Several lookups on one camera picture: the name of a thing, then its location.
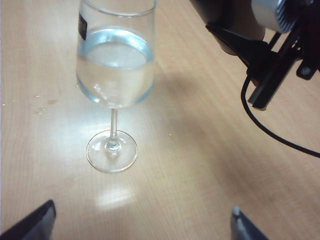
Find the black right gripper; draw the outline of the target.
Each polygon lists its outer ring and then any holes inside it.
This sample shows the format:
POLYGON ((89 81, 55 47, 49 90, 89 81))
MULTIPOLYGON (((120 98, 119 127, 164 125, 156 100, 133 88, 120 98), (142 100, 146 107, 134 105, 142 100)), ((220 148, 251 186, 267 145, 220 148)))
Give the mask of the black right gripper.
POLYGON ((257 26, 242 26, 236 32, 208 23, 206 29, 225 53, 240 59, 248 74, 261 74, 248 102, 264 111, 295 62, 302 61, 296 74, 304 80, 320 69, 320 2, 253 0, 251 7, 257 26), (264 27, 276 32, 271 45, 278 35, 288 33, 278 52, 268 50, 264 27))

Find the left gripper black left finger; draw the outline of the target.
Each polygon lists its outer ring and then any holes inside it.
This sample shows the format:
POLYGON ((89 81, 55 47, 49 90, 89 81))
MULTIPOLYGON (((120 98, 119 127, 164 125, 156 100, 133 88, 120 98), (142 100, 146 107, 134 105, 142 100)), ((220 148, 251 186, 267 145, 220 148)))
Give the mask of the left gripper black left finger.
POLYGON ((0 235, 1 240, 51 240, 57 212, 49 199, 0 235))

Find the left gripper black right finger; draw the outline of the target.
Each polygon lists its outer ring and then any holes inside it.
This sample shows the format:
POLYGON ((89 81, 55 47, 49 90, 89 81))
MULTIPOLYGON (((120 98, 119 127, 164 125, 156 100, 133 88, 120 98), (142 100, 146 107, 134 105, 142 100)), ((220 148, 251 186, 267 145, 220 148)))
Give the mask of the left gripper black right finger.
POLYGON ((231 240, 268 240, 238 206, 234 206, 230 216, 231 240))

